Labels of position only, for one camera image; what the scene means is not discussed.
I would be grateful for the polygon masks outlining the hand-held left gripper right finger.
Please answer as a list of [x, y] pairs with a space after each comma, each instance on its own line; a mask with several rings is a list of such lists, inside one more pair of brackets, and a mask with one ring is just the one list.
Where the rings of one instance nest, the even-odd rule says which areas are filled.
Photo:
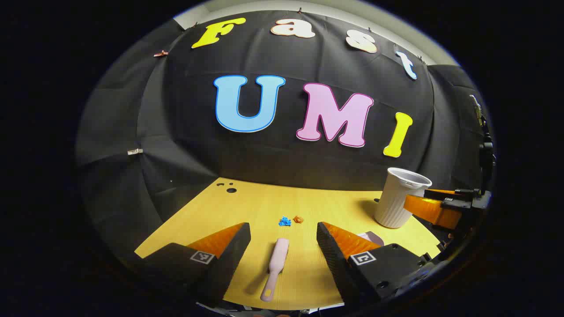
[[317, 224], [316, 238], [347, 306], [389, 300], [432, 268], [428, 254], [417, 256], [397, 243], [381, 246], [326, 221]]

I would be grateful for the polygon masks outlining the white ribbed garbage bin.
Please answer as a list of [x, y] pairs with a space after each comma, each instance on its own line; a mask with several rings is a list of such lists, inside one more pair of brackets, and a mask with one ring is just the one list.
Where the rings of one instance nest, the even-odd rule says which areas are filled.
[[432, 181], [421, 174], [401, 168], [388, 168], [382, 195], [373, 214], [374, 220], [390, 229], [400, 228], [412, 216], [404, 208], [406, 196], [422, 197], [425, 189], [431, 185]]

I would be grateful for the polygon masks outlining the pink dustpan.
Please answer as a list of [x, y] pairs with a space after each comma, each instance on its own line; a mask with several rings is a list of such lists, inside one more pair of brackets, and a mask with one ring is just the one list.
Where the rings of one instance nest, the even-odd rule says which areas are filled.
[[372, 243], [375, 243], [375, 244], [377, 244], [381, 247], [385, 245], [383, 239], [381, 239], [381, 237], [379, 237], [378, 235], [376, 235], [372, 231], [361, 233], [361, 234], [359, 234], [359, 237], [361, 237], [365, 240], [368, 240]]

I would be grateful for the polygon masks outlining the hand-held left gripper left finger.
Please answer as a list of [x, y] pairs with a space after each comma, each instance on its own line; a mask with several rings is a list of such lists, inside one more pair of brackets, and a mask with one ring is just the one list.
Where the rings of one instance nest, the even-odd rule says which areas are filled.
[[216, 306], [227, 293], [250, 241], [250, 224], [242, 222], [189, 244], [170, 242], [134, 254], [143, 278], [166, 297]]

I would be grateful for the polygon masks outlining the small pink broom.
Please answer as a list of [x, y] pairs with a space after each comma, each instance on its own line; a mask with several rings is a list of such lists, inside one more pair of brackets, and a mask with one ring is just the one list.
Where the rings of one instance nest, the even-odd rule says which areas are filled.
[[280, 238], [276, 241], [268, 267], [268, 278], [260, 294], [260, 300], [270, 302], [274, 298], [278, 276], [284, 269], [289, 250], [289, 240]]

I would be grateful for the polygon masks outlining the wooden desktop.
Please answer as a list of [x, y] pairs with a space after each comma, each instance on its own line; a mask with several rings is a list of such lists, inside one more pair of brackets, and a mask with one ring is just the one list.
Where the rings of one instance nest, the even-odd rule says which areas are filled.
[[[165, 221], [137, 249], [145, 254], [167, 243], [189, 244], [242, 222], [248, 222], [251, 241], [224, 300], [270, 310], [303, 310], [342, 302], [316, 239], [319, 221], [353, 233], [372, 231], [384, 243], [398, 243], [417, 256], [439, 253], [439, 240], [421, 222], [410, 218], [398, 229], [373, 218], [379, 191], [334, 191], [292, 188], [218, 178], [175, 215]], [[299, 215], [303, 223], [295, 223]], [[291, 226], [279, 226], [282, 217]], [[284, 269], [274, 298], [260, 300], [267, 281], [271, 253], [277, 239], [289, 240]]]

